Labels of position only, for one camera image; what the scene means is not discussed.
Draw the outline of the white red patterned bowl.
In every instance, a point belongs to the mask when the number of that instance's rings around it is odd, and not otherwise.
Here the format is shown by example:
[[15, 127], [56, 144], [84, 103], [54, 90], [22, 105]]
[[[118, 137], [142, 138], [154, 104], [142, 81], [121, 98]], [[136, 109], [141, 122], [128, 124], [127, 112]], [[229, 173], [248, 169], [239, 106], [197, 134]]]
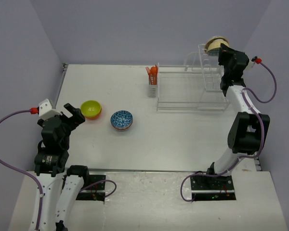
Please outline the white red patterned bowl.
[[125, 127], [133, 123], [133, 116], [129, 111], [120, 110], [113, 113], [110, 123], [116, 127]]

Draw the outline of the orange patterned ceramic bowl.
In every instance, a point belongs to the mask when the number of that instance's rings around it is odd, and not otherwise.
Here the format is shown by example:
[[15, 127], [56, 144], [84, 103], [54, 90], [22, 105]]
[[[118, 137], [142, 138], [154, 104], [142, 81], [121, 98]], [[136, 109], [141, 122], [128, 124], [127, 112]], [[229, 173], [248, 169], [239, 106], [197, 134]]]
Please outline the orange patterned ceramic bowl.
[[125, 126], [125, 127], [116, 127], [114, 125], [112, 125], [112, 127], [117, 130], [117, 131], [125, 131], [127, 129], [129, 129], [131, 127], [132, 124], [129, 124], [128, 126]]

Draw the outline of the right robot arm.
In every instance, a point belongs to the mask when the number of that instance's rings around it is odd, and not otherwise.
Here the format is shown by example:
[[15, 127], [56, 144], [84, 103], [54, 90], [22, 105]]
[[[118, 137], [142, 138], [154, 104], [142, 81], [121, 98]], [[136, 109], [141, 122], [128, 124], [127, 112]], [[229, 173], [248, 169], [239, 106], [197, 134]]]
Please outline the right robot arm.
[[264, 147], [270, 117], [262, 114], [248, 96], [252, 90], [246, 86], [243, 72], [249, 63], [244, 52], [220, 45], [218, 64], [224, 69], [220, 89], [232, 104], [236, 117], [228, 133], [228, 148], [207, 170], [205, 183], [210, 189], [218, 188], [222, 177], [230, 176], [242, 160], [258, 158]]

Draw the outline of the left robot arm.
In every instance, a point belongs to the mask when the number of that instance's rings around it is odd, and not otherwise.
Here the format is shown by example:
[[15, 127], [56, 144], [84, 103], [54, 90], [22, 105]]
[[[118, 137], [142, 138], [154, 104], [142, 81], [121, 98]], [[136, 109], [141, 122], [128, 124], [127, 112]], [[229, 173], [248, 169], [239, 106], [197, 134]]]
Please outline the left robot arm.
[[34, 177], [39, 184], [31, 231], [66, 231], [67, 219], [80, 189], [86, 189], [91, 182], [86, 166], [65, 169], [70, 134], [85, 122], [85, 117], [79, 108], [68, 103], [64, 108], [71, 117], [53, 109], [48, 101], [39, 104], [42, 140], [34, 160]]

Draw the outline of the lime green plastic bowl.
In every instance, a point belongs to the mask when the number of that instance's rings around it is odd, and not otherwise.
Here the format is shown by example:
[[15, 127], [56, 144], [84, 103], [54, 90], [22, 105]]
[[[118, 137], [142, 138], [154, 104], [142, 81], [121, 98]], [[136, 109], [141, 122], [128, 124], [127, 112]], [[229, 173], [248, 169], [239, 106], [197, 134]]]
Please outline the lime green plastic bowl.
[[84, 116], [95, 116], [102, 109], [102, 106], [97, 101], [89, 100], [89, 101], [85, 101], [81, 105], [80, 109], [81, 109], [81, 113]]

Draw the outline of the tan yellow rimmed bowl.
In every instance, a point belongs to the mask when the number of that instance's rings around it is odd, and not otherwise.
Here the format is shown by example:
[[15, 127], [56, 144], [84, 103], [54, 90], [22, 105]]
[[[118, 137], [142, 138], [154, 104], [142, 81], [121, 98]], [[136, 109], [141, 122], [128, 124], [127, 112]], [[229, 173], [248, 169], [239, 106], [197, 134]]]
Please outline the tan yellow rimmed bowl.
[[226, 41], [226, 40], [224, 40], [222, 38], [215, 39], [215, 40], [212, 40], [212, 41], [208, 42], [205, 45], [206, 54], [208, 56], [218, 56], [219, 55], [220, 46], [222, 44], [227, 46], [227, 47], [229, 46], [228, 41]]

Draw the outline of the orange plastic bowl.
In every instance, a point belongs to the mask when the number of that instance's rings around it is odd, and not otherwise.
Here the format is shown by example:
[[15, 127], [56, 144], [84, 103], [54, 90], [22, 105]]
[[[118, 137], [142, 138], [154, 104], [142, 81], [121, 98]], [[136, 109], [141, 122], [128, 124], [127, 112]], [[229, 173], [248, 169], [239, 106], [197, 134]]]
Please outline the orange plastic bowl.
[[98, 114], [96, 114], [95, 116], [84, 116], [86, 119], [88, 119], [88, 120], [95, 120], [95, 119], [98, 119], [99, 118], [99, 116], [100, 116], [100, 114], [101, 114], [101, 112], [102, 112], [102, 109], [99, 111], [99, 113]]

